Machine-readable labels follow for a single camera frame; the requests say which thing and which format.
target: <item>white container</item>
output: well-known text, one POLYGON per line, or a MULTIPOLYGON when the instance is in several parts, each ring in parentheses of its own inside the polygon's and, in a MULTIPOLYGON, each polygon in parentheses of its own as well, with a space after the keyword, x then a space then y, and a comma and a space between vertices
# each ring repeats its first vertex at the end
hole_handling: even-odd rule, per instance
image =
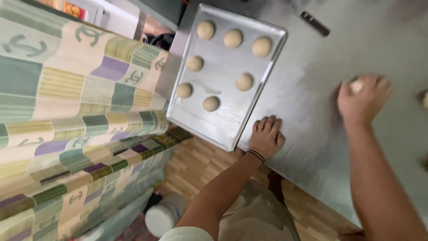
POLYGON ((161 238, 173 229, 186 209, 186 200, 178 193, 168 194, 146 213, 146 226, 153 236, 161 238))

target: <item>black string bracelet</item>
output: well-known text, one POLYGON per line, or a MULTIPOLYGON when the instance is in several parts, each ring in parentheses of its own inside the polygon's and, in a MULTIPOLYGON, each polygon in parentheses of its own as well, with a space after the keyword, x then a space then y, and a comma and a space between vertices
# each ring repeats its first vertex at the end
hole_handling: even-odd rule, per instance
POLYGON ((262 164, 265 163, 265 158, 260 153, 258 153, 257 151, 255 151, 255 150, 248 150, 247 153, 251 153, 254 156, 256 156, 257 158, 259 158, 260 161, 262 162, 262 164))

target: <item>checkered fabric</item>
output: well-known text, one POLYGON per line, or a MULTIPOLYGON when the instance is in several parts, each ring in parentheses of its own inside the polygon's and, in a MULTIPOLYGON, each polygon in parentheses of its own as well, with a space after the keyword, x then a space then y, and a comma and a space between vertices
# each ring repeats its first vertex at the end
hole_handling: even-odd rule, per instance
POLYGON ((0 241, 68 240, 164 179, 168 52, 0 1, 0 241))

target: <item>aluminum baking tray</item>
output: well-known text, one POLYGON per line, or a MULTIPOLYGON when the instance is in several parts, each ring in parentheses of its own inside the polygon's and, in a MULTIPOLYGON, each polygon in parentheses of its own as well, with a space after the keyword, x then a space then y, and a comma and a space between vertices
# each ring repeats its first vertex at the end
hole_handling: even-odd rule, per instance
POLYGON ((166 114, 168 120, 226 151, 233 151, 286 38, 287 32, 277 26, 201 3, 171 96, 166 114), (214 23, 215 32, 210 40, 203 40, 196 33, 203 21, 214 23), (230 29, 242 33, 242 43, 235 49, 227 48, 223 42, 230 29), (272 50, 268 56, 259 58, 253 55, 252 46, 262 36, 271 39, 272 50), (187 58, 194 55, 203 59, 203 67, 198 72, 185 68, 187 58), (245 92, 235 87, 235 79, 242 73, 253 77, 252 88, 245 92), (175 90, 181 83, 192 86, 189 98, 176 96, 175 90), (210 96, 220 100, 214 112, 202 106, 210 96))

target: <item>raw bread dough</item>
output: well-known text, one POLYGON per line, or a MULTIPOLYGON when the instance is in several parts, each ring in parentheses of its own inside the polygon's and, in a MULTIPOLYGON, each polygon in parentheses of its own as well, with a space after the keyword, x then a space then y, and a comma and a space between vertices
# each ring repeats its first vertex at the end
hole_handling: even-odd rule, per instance
POLYGON ((177 95, 182 98, 182 99, 186 99, 190 96, 190 94, 192 93, 192 88, 190 87, 190 84, 179 84, 177 86, 177 89, 175 91, 177 93, 177 95))
POLYGON ((186 68, 192 72, 198 72, 202 69, 202 59, 198 56, 190 57, 186 62, 186 68))
POLYGON ((237 29, 232 29, 227 31, 227 33, 224 35, 224 44, 228 48, 236 48, 238 47, 242 42, 242 34, 237 29))
POLYGON ((235 80, 235 86, 240 91, 247 91, 251 89, 251 86, 253 85, 253 79, 249 74, 241 74, 238 76, 238 78, 235 80))
POLYGON ((218 108, 218 100, 215 96, 208 97, 204 100, 202 106, 206 111, 213 112, 218 108))
POLYGON ((351 88, 353 94, 357 94, 363 88, 363 82, 360 79, 357 79, 352 81, 349 84, 349 87, 351 88))
POLYGON ((214 35, 214 24, 210 21, 198 25, 198 36, 203 40, 209 40, 214 35))
POLYGON ((257 57, 263 58, 270 53, 272 44, 268 37, 260 37, 253 43, 253 54, 257 57))

